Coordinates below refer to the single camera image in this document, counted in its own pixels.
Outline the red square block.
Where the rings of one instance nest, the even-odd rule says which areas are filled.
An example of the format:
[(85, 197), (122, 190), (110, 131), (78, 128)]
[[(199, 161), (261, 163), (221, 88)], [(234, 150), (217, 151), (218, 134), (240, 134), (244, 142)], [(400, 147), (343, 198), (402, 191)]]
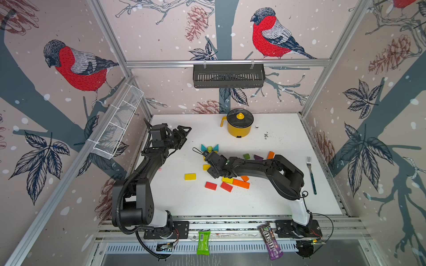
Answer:
[(212, 182), (206, 182), (205, 184), (205, 188), (216, 191), (217, 189), (217, 184), (212, 183)]

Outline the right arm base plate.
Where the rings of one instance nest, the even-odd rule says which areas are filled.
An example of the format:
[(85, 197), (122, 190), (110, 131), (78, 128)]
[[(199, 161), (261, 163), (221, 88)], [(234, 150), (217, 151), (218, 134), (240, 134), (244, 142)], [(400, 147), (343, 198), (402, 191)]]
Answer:
[(317, 220), (311, 220), (306, 226), (299, 225), (293, 220), (276, 220), (275, 233), (279, 238), (322, 238), (322, 232)]

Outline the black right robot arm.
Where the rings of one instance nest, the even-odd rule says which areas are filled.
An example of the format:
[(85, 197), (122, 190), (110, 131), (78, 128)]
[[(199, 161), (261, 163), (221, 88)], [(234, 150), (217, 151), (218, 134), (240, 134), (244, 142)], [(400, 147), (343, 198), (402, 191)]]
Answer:
[(282, 238), (321, 238), (318, 221), (313, 219), (305, 204), (307, 191), (304, 174), (281, 155), (267, 160), (247, 160), (238, 157), (226, 158), (215, 152), (204, 151), (205, 161), (210, 165), (208, 173), (213, 178), (237, 178), (239, 176), (259, 177), (270, 181), (277, 193), (288, 200), (291, 219), (277, 220), (276, 233)]

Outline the small yellow block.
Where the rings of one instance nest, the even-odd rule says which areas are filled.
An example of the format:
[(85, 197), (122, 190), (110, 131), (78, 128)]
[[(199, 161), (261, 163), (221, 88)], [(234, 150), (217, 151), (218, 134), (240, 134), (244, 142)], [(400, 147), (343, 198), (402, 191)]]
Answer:
[(233, 178), (226, 178), (226, 177), (223, 177), (222, 178), (222, 182), (224, 182), (224, 183), (227, 183), (227, 184), (233, 184), (233, 182), (234, 182), (234, 179)]

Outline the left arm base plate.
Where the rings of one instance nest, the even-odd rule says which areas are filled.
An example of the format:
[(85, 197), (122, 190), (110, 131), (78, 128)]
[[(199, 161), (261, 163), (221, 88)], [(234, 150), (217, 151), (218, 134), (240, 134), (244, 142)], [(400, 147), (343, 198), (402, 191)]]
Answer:
[(187, 239), (189, 234), (189, 221), (174, 221), (166, 227), (157, 227), (147, 230), (144, 239)]

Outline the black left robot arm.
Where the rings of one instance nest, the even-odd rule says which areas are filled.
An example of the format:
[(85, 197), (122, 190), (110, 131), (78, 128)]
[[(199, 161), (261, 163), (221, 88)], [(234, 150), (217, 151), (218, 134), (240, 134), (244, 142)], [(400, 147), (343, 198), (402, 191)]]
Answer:
[(169, 211), (156, 210), (150, 184), (166, 159), (180, 150), (191, 127), (170, 129), (166, 123), (148, 126), (148, 139), (141, 152), (142, 163), (125, 180), (116, 181), (112, 189), (112, 223), (124, 234), (140, 230), (169, 236), (174, 231)]

